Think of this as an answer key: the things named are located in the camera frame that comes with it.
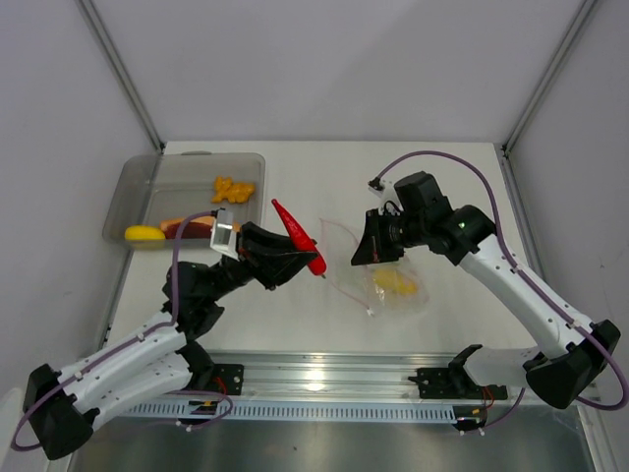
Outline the clear pink zip top bag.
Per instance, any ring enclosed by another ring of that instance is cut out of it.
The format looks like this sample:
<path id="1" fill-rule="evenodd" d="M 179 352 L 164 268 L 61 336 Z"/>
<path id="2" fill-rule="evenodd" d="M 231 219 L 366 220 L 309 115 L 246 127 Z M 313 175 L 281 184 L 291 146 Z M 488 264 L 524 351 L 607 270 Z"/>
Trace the clear pink zip top bag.
<path id="1" fill-rule="evenodd" d="M 319 220 L 319 227 L 320 251 L 327 264 L 326 279 L 339 293 L 361 305 L 369 316 L 410 316 L 428 303 L 429 293 L 422 275 L 408 257 L 394 263 L 352 266 L 351 257 L 359 245 L 356 232 L 325 218 Z M 380 289 L 372 280 L 372 273 L 379 268 L 399 270 L 416 282 L 418 293 L 400 296 Z"/>

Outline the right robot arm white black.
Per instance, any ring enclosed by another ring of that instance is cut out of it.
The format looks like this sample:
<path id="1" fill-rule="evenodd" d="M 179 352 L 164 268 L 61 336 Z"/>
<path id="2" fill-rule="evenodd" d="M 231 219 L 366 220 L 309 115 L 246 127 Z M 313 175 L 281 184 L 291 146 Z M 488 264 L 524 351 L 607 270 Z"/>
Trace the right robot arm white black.
<path id="1" fill-rule="evenodd" d="M 605 369 L 619 329 L 571 308 L 517 260 L 494 219 L 476 206 L 453 208 L 424 171 L 394 184 L 374 178 L 369 186 L 380 206 L 366 213 L 352 266 L 393 263 L 406 250 L 425 246 L 480 282 L 535 341 L 525 349 L 473 344 L 461 351 L 449 364 L 456 394 L 471 396 L 491 384 L 529 388 L 546 404 L 565 409 Z"/>

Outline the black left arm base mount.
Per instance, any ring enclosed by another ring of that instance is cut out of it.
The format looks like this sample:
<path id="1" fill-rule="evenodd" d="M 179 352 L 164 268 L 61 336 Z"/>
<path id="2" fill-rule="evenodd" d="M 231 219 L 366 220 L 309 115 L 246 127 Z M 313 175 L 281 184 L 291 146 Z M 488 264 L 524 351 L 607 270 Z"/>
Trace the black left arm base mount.
<path id="1" fill-rule="evenodd" d="M 205 370 L 195 381 L 195 389 L 219 392 L 230 396 L 240 396 L 245 379 L 245 366 L 242 364 L 215 364 Z"/>

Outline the grey translucent plastic tray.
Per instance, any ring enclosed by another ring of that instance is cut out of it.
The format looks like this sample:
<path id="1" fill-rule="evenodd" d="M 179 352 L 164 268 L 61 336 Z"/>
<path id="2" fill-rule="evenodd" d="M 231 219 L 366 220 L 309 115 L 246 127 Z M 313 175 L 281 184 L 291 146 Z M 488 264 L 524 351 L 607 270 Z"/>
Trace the grey translucent plastic tray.
<path id="1" fill-rule="evenodd" d="M 134 225 L 157 227 L 165 220 L 221 207 L 238 223 L 261 222 L 264 190 L 264 158 L 254 152 L 184 153 L 141 155 L 127 161 L 120 174 L 103 230 L 103 239 L 127 248 L 152 249 L 149 241 L 125 239 Z M 230 178 L 235 184 L 253 184 L 255 191 L 245 203 L 214 203 L 215 180 Z"/>

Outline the red chili pepper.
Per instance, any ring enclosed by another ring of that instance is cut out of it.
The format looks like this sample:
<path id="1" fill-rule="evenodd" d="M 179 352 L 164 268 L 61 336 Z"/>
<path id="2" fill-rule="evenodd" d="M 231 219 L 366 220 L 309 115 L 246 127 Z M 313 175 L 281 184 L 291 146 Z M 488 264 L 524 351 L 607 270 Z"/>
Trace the red chili pepper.
<path id="1" fill-rule="evenodd" d="M 297 221 L 297 219 L 276 199 L 271 200 L 271 204 L 282 221 L 289 238 L 295 247 L 302 252 L 312 252 L 315 258 L 309 262 L 308 268 L 315 276 L 325 277 L 327 264 L 316 247 L 316 242 L 309 236 L 307 231 Z"/>

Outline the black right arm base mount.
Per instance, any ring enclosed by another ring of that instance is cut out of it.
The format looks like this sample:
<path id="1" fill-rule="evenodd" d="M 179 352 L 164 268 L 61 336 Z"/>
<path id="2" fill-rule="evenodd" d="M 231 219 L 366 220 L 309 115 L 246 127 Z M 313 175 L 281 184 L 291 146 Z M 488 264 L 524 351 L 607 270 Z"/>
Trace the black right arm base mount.
<path id="1" fill-rule="evenodd" d="M 506 400 L 507 387 L 475 383 L 463 370 L 418 368 L 408 381 L 415 384 L 421 399 Z"/>

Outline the orange ginger root toy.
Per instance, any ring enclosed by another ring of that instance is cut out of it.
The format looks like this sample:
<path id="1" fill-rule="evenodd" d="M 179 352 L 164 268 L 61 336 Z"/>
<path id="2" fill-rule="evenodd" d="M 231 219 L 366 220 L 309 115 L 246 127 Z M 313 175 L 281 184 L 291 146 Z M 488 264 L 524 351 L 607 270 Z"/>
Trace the orange ginger root toy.
<path id="1" fill-rule="evenodd" d="M 256 185 L 247 182 L 234 182 L 231 177 L 217 176 L 213 183 L 214 195 L 211 201 L 219 204 L 244 204 L 256 191 Z"/>

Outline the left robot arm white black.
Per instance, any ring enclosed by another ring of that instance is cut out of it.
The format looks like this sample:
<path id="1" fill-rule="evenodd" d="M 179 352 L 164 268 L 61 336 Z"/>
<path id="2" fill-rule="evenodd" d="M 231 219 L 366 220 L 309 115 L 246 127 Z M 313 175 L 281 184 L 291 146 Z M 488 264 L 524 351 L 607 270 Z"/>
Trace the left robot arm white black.
<path id="1" fill-rule="evenodd" d="M 49 460 L 81 448 L 113 418 L 162 394 L 212 393 L 211 357 L 198 340 L 224 313 L 221 298 L 252 281 L 274 290 L 320 256 L 316 242 L 297 223 L 280 235 L 247 222 L 239 229 L 213 222 L 209 246 L 214 265 L 185 262 L 183 220 L 174 237 L 162 308 L 116 343 L 61 369 L 42 364 L 30 372 L 24 416 Z"/>

